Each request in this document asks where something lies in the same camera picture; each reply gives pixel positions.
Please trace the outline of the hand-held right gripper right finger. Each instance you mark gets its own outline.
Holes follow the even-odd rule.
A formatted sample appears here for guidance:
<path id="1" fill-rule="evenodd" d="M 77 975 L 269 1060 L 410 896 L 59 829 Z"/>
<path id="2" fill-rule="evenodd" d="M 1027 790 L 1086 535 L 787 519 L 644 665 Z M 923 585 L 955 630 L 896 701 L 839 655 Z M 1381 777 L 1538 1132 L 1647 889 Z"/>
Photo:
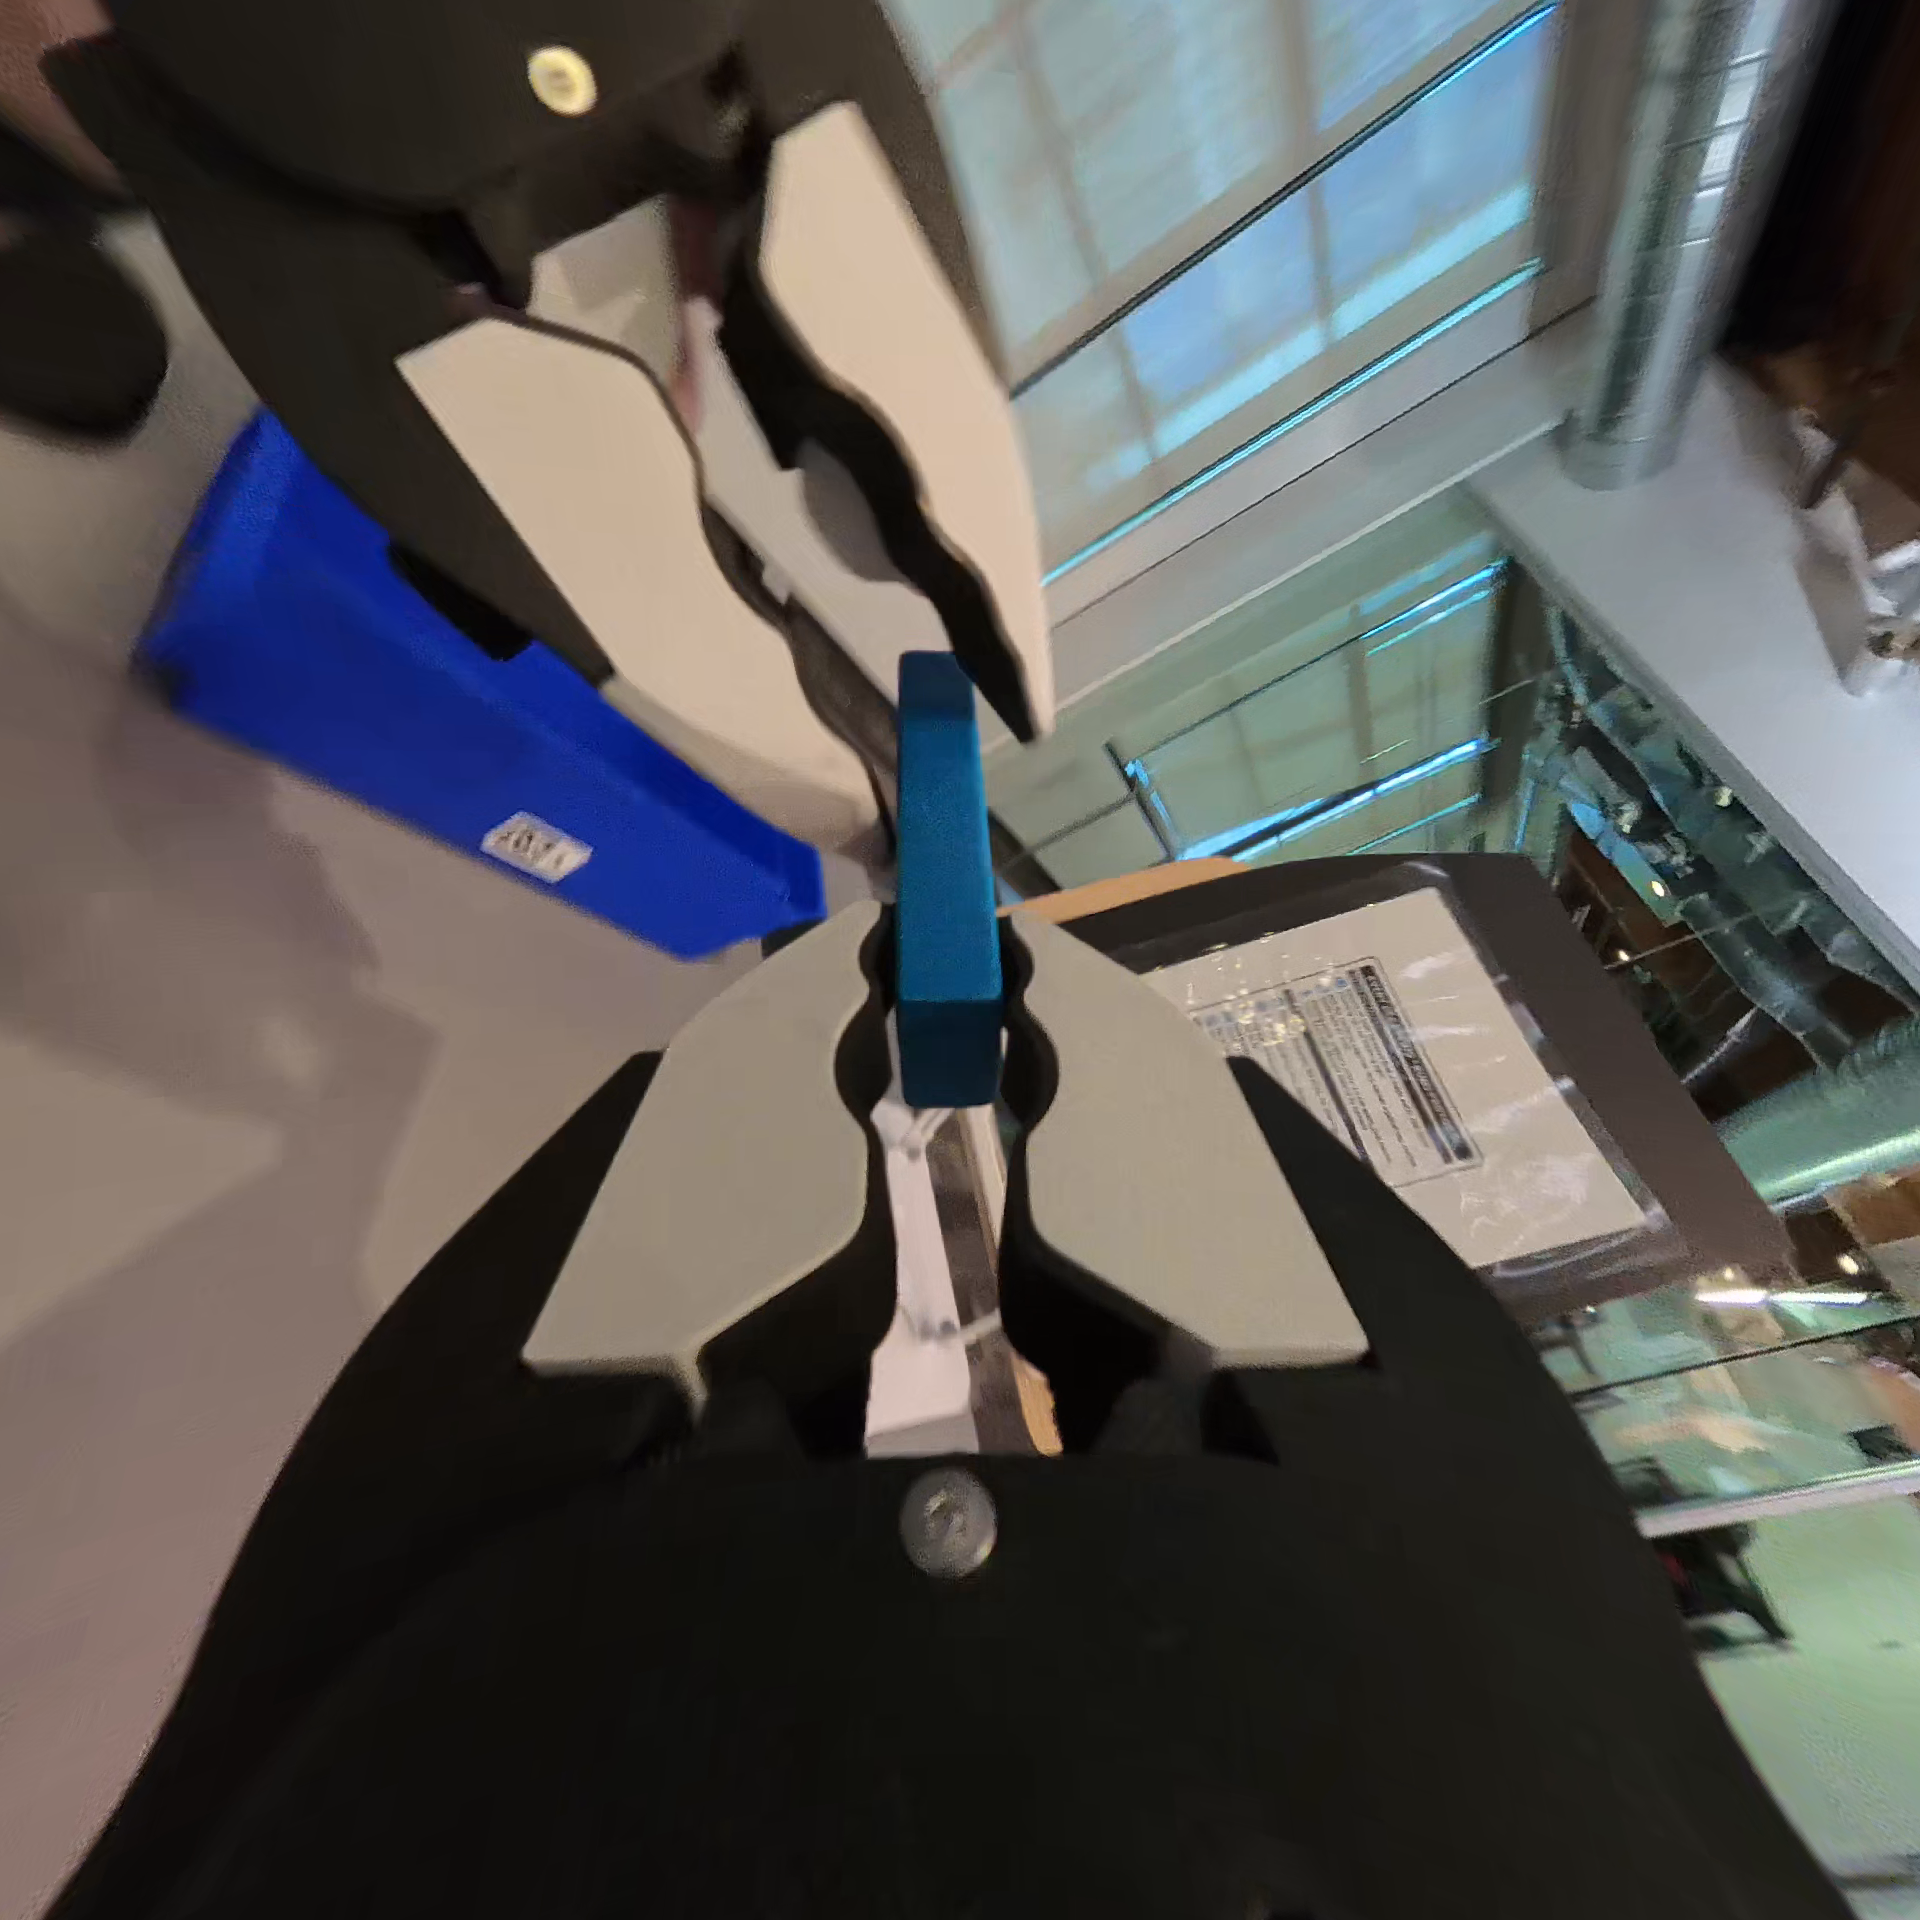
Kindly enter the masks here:
<path id="1" fill-rule="evenodd" d="M 1326 1368 L 1368 1340 L 1227 1060 L 1142 975 L 1016 909 L 998 1308 L 1045 1374 Z"/>

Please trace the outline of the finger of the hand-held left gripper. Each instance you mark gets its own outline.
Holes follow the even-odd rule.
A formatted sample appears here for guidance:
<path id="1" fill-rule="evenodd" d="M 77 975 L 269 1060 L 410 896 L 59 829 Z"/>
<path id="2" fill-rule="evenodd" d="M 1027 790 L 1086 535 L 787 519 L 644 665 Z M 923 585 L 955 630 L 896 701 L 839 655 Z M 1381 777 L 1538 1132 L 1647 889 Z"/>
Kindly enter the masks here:
<path id="1" fill-rule="evenodd" d="M 787 575 L 706 495 L 630 352 L 484 316 L 397 358 L 411 396 L 607 661 L 600 696 L 799 841 L 876 841 L 872 768 L 808 685 Z"/>
<path id="2" fill-rule="evenodd" d="M 720 353 L 779 465 L 821 450 L 887 569 L 1024 745 L 1054 729 L 1039 524 L 1013 405 L 854 103 L 772 136 Z"/>

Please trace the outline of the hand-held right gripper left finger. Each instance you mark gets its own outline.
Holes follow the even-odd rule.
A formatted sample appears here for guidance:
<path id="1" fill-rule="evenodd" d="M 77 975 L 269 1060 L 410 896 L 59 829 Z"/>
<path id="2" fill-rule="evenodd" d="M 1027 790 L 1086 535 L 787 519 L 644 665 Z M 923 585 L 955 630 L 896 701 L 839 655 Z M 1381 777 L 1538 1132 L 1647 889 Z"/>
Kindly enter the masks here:
<path id="1" fill-rule="evenodd" d="M 646 1375 L 694 1409 L 747 1386 L 868 1406 L 896 1319 L 872 1121 L 892 930 L 880 902 L 843 908 L 667 1044 L 520 1346 L 535 1375 Z"/>

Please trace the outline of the blue plastic bin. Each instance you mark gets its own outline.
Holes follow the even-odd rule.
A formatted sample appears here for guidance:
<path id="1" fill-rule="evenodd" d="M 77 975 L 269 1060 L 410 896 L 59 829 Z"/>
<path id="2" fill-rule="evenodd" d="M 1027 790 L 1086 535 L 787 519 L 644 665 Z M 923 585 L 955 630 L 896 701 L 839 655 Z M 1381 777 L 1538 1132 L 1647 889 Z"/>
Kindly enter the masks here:
<path id="1" fill-rule="evenodd" d="M 680 960 L 826 917 L 826 869 L 525 645 L 403 580 L 269 414 L 231 438 L 135 666 L 186 720 Z"/>

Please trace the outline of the blue block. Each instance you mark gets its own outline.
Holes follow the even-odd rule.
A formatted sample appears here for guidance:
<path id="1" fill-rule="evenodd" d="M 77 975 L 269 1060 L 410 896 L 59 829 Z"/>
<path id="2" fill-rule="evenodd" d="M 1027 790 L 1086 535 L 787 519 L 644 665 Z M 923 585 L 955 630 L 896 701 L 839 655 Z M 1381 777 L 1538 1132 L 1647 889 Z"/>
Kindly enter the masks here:
<path id="1" fill-rule="evenodd" d="M 1004 970 L 975 693 L 949 654 L 898 661 L 896 1042 L 918 1110 L 988 1106 Z"/>

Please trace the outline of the spiral metal duct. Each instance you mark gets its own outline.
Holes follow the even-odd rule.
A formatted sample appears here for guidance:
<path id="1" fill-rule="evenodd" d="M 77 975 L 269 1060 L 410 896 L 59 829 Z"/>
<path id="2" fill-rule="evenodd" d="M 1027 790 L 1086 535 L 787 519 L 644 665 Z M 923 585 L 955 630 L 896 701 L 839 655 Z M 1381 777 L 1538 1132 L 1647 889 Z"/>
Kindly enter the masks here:
<path id="1" fill-rule="evenodd" d="M 1834 26 L 1827 2 L 1661 2 L 1647 16 L 1568 478 L 1674 465 Z"/>

